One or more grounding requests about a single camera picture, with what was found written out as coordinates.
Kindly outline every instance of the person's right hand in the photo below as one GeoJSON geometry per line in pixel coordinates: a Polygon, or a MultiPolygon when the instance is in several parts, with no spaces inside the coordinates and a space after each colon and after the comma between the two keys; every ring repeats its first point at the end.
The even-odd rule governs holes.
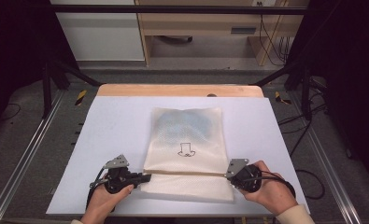
{"type": "MultiPolygon", "coordinates": [[[[263,176],[272,176],[263,172],[265,171],[270,173],[268,167],[263,161],[257,161],[254,165],[262,171],[263,176]]],[[[242,189],[239,191],[245,196],[246,200],[263,205],[275,216],[278,216],[289,208],[298,205],[298,202],[295,200],[294,196],[292,196],[289,188],[276,180],[263,179],[261,188],[253,193],[242,189]]]]}

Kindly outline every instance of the person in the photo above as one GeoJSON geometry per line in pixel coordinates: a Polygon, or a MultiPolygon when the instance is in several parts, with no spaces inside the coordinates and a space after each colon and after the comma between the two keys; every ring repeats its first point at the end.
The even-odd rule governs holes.
{"type": "MultiPolygon", "coordinates": [[[[270,171],[263,161],[257,161],[254,165],[264,171],[263,176],[277,175],[282,178],[277,173],[268,174],[270,171]]],[[[97,187],[81,221],[73,220],[71,224],[104,223],[114,206],[126,198],[133,188],[134,186],[130,185],[116,194],[110,194],[106,191],[104,185],[97,187]]],[[[239,191],[246,200],[264,206],[277,217],[281,224],[314,223],[312,217],[306,212],[305,206],[298,204],[289,188],[276,180],[264,179],[260,189],[253,193],[242,189],[239,191]]]]}

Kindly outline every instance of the sleeve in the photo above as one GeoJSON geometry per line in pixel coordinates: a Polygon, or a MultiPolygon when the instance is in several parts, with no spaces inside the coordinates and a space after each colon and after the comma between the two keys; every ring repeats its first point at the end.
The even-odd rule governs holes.
{"type": "Polygon", "coordinates": [[[71,224],[82,224],[82,222],[74,219],[71,221],[71,224]]]}
{"type": "Polygon", "coordinates": [[[294,206],[279,216],[277,216],[277,220],[281,224],[314,224],[312,217],[307,213],[305,206],[303,204],[299,204],[294,206]]]}

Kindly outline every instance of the white tabletop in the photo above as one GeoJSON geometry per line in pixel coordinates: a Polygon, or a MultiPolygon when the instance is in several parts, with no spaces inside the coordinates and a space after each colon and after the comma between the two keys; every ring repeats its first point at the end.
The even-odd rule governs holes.
{"type": "MultiPolygon", "coordinates": [[[[294,186],[298,203],[305,196],[267,98],[96,96],[47,214],[81,215],[89,184],[102,166],[123,154],[131,172],[142,172],[154,107],[190,109],[220,107],[229,159],[263,160],[272,172],[294,186]]],[[[271,215],[234,191],[233,203],[174,201],[135,189],[112,216],[252,217],[271,215]]]]}

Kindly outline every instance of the person's left hand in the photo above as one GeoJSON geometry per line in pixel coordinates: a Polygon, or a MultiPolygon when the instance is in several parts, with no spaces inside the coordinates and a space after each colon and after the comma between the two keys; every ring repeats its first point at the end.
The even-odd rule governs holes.
{"type": "Polygon", "coordinates": [[[110,194],[105,185],[100,185],[94,190],[88,209],[81,219],[83,224],[103,224],[114,206],[128,196],[134,185],[123,188],[120,192],[110,194]]]}

